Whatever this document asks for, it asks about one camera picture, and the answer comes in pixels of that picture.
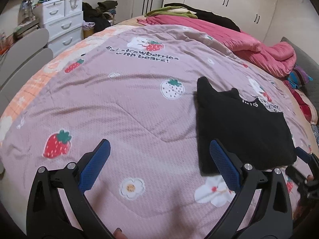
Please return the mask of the black sweater with orange patches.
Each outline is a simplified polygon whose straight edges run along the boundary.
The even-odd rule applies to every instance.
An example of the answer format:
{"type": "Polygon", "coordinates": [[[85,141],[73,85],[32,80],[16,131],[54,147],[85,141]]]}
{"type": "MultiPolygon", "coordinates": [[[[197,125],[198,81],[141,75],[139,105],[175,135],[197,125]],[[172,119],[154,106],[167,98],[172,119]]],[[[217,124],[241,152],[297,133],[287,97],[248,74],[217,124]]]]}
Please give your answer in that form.
{"type": "Polygon", "coordinates": [[[259,170],[289,166],[297,160],[282,112],[270,112],[259,99],[242,99],[235,88],[218,92],[206,77],[197,81],[196,99],[198,160],[203,175],[219,173],[209,151],[215,139],[259,170]]]}

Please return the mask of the dark clothes pile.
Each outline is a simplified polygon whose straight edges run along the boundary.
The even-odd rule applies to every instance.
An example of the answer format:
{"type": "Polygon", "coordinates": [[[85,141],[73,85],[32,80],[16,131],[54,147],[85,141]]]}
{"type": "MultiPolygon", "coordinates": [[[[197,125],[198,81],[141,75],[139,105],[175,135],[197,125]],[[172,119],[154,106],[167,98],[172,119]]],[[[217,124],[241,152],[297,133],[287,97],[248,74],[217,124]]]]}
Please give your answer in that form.
{"type": "Polygon", "coordinates": [[[111,27],[114,24],[117,5],[117,1],[106,0],[98,2],[97,7],[93,8],[89,3],[83,2],[83,27],[88,30],[93,29],[95,33],[111,27]]]}

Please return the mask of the red cloth at bedside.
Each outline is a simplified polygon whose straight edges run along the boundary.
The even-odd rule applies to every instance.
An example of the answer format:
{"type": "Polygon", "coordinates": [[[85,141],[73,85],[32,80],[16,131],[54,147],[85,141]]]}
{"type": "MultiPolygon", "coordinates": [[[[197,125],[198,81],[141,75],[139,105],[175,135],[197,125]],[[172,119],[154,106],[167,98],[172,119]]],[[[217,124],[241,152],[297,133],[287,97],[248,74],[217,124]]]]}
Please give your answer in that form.
{"type": "Polygon", "coordinates": [[[284,82],[285,86],[290,90],[290,92],[293,95],[293,97],[295,98],[295,100],[297,101],[299,108],[301,109],[306,120],[309,123],[311,123],[312,114],[311,114],[311,110],[310,110],[310,107],[308,106],[308,104],[306,104],[303,101],[303,99],[301,98],[299,93],[295,89],[292,88],[291,84],[287,80],[284,80],[283,82],[284,82]]]}

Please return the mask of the colourful striped cloth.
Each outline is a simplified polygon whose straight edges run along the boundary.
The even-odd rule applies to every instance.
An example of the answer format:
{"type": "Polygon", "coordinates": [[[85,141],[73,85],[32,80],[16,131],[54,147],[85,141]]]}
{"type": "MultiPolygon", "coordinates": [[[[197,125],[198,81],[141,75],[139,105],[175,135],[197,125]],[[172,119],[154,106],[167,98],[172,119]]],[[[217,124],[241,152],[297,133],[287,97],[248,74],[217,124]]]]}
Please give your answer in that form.
{"type": "Polygon", "coordinates": [[[288,75],[287,81],[293,89],[299,89],[310,81],[313,81],[313,79],[305,72],[305,70],[303,70],[303,68],[296,64],[288,75]]]}

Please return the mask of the grey padded headboard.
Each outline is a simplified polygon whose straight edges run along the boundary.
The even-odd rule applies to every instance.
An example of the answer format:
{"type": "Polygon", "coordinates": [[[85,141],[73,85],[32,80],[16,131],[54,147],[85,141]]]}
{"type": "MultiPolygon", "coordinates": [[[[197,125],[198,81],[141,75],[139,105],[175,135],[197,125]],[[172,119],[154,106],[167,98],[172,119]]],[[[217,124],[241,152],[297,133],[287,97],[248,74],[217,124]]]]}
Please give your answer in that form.
{"type": "Polygon", "coordinates": [[[304,84],[300,90],[307,96],[312,102],[316,111],[318,112],[318,63],[316,63],[307,53],[305,53],[298,46],[293,44],[288,38],[282,37],[281,42],[289,43],[295,50],[297,61],[296,64],[301,67],[307,75],[312,77],[312,81],[304,84]]]}

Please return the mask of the pink folded blanket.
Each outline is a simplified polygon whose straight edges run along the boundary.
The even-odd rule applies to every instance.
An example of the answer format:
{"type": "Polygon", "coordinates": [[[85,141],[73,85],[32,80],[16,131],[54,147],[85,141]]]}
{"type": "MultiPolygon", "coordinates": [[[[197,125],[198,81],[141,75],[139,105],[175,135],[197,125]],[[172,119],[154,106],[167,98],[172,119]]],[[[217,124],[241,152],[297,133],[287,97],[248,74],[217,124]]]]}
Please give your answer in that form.
{"type": "Polygon", "coordinates": [[[180,16],[158,15],[137,22],[142,25],[181,25],[205,32],[236,56],[258,66],[274,77],[283,78],[290,74],[296,64],[296,53],[287,42],[266,46],[244,32],[237,32],[206,21],[180,16]]]}

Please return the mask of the pink strawberry print quilt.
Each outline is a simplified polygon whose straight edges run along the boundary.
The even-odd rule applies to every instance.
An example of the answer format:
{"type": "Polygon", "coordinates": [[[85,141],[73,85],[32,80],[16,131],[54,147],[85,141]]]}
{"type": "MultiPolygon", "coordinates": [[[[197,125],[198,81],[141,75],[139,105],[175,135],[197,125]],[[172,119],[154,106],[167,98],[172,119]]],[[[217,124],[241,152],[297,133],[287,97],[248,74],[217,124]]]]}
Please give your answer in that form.
{"type": "Polygon", "coordinates": [[[190,27],[135,27],[43,73],[48,82],[32,102],[1,119],[3,202],[22,230],[39,167],[65,167],[106,139],[110,157],[85,194],[106,227],[129,238],[204,238],[235,193],[199,167],[200,77],[282,112],[294,146],[318,153],[284,83],[190,27]]]}

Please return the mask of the grey chair back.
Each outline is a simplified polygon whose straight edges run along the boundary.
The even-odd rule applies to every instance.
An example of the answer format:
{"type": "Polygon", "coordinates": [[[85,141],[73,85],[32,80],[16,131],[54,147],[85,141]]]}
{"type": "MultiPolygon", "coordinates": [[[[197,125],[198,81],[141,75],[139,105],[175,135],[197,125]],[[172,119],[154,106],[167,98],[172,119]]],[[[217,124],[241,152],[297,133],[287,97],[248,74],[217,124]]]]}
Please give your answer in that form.
{"type": "Polygon", "coordinates": [[[53,59],[49,32],[37,29],[16,42],[1,58],[1,113],[24,84],[53,59]]]}

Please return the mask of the black garment on bed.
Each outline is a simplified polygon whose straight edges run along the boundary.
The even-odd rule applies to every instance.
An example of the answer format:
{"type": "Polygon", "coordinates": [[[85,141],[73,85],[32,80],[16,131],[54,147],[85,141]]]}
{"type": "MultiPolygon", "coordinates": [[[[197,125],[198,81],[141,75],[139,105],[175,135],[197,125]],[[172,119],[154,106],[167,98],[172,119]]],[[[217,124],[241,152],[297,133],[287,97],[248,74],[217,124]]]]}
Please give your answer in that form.
{"type": "Polygon", "coordinates": [[[188,9],[189,11],[194,12],[199,20],[210,22],[222,27],[226,27],[227,29],[241,32],[240,28],[231,19],[220,16],[220,15],[216,15],[213,12],[195,9],[183,3],[166,3],[164,5],[164,7],[169,7],[169,6],[183,7],[185,9],[188,9]]]}

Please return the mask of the white drawer cabinet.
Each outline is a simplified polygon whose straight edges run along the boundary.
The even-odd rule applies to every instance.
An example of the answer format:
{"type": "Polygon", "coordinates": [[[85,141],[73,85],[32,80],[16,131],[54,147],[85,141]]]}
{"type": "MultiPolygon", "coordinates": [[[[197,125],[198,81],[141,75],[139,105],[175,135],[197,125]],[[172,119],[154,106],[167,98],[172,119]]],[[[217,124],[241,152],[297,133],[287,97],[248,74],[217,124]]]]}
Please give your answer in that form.
{"type": "Polygon", "coordinates": [[[46,47],[54,57],[83,40],[82,0],[51,0],[34,7],[33,13],[49,33],[46,47]]]}

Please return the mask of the green garment on bed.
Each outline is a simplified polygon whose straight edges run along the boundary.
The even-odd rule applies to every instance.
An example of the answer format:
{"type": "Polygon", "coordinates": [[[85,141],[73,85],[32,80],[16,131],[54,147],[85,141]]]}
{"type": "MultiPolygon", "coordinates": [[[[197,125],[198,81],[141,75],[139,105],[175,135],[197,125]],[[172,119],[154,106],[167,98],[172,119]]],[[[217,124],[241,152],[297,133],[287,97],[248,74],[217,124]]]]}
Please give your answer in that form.
{"type": "Polygon", "coordinates": [[[146,13],[144,16],[153,17],[153,16],[159,16],[159,15],[181,16],[181,17],[198,19],[198,17],[196,16],[196,13],[193,11],[190,11],[184,7],[171,7],[171,6],[162,7],[160,9],[150,11],[146,13]]]}

